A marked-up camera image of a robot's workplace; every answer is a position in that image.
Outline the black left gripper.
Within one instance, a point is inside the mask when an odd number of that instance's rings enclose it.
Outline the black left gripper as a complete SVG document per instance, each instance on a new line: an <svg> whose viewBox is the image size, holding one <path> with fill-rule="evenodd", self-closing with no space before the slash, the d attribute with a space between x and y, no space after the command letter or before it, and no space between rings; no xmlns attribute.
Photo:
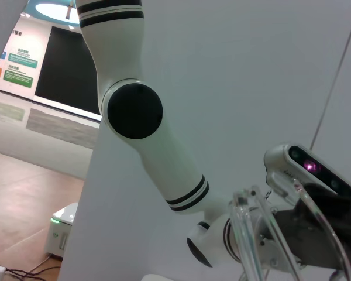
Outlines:
<svg viewBox="0 0 351 281"><path fill-rule="evenodd" d="M304 189L328 220L351 264L351 196L340 196L314 183L307 183ZM292 210L278 211L274 218L302 264L343 269L333 243L302 201Z"/></svg>

